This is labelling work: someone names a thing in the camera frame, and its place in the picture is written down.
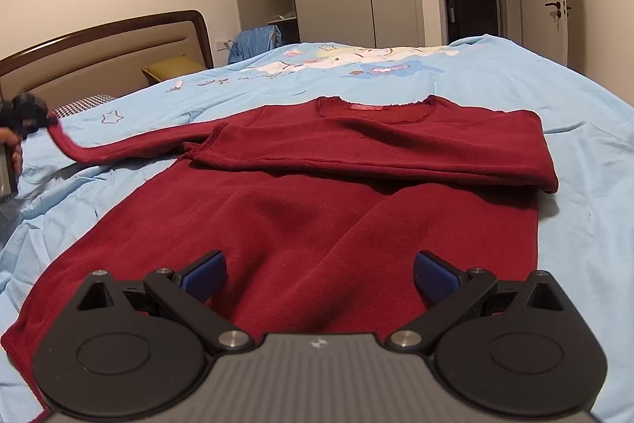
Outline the blue clothes pile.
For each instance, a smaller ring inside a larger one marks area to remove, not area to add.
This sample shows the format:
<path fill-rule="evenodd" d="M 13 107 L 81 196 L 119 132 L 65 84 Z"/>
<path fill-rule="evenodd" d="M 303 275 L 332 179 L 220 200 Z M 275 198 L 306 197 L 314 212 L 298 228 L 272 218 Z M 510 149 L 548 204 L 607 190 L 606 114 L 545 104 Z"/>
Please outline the blue clothes pile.
<path fill-rule="evenodd" d="M 275 25 L 244 30 L 231 43 L 228 63 L 241 62 L 282 45 L 282 33 Z"/>

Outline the yellow pillow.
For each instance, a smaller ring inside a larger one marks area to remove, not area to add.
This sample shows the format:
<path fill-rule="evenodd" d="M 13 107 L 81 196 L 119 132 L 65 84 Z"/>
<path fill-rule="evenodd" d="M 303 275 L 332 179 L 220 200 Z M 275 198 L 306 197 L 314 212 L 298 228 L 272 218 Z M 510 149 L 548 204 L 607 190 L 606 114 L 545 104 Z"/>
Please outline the yellow pillow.
<path fill-rule="evenodd" d="M 165 82 L 184 75 L 205 71 L 206 68 L 196 61 L 179 56 L 161 60 L 142 69 L 143 74 L 150 82 Z"/>

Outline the checkered pillow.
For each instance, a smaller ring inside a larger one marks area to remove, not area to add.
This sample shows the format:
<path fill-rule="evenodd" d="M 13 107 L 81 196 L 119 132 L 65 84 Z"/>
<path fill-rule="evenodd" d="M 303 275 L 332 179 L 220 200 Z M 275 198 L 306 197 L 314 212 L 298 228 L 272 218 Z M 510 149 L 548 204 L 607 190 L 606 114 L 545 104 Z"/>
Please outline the checkered pillow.
<path fill-rule="evenodd" d="M 86 112 L 88 109 L 110 103 L 115 100 L 115 97 L 109 94 L 94 94 L 80 100 L 72 101 L 65 105 L 59 106 L 54 109 L 53 113 L 57 118 L 69 117 L 81 112 Z"/>

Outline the brown padded bed headboard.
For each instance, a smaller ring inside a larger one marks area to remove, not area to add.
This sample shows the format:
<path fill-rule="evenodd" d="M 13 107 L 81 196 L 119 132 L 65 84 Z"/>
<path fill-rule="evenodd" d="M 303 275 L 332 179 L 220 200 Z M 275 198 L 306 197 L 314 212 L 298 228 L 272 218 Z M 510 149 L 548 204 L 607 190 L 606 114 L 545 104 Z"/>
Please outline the brown padded bed headboard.
<path fill-rule="evenodd" d="M 96 94 L 151 86 L 151 65 L 185 56 L 214 67 L 203 15 L 184 10 L 133 17 L 53 38 L 1 60 L 1 97 L 33 94 L 57 108 Z"/>

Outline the light blue printed bedspread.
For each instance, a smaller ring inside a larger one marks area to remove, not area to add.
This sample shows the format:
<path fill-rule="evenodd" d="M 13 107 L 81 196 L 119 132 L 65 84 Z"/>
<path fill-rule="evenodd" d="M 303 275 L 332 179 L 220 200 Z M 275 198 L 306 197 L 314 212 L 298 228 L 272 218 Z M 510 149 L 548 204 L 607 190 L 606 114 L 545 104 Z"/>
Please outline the light blue printed bedspread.
<path fill-rule="evenodd" d="M 65 120 L 84 146 L 233 115 L 338 97 L 365 105 L 431 95 L 463 106 L 539 114 L 560 188 L 539 204 L 539 266 L 560 282 L 608 358 L 595 403 L 605 422 L 633 417 L 633 110 L 571 69 L 505 38 L 443 47 L 288 45 L 167 80 Z M 35 280 L 168 161 L 77 167 L 45 133 L 26 141 L 17 197 L 1 207 L 1 323 Z"/>

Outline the dark red knit sweater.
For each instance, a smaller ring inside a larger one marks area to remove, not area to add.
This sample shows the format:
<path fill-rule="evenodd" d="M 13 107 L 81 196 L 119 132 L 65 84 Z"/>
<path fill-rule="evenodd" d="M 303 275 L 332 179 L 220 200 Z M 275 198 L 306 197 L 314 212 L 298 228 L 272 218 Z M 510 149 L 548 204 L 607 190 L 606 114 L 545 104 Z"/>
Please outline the dark red knit sweater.
<path fill-rule="evenodd" d="M 174 155 L 50 264 L 1 342 L 24 379 L 35 350 L 95 270 L 83 314 L 125 307 L 116 280 L 220 252 L 206 310 L 267 332 L 386 336 L 423 310 L 412 263 L 429 250 L 514 279 L 537 264 L 539 194 L 559 187 L 539 116 L 439 97 L 371 107 L 338 98 L 263 106 L 98 147 L 50 137 L 72 160 Z"/>

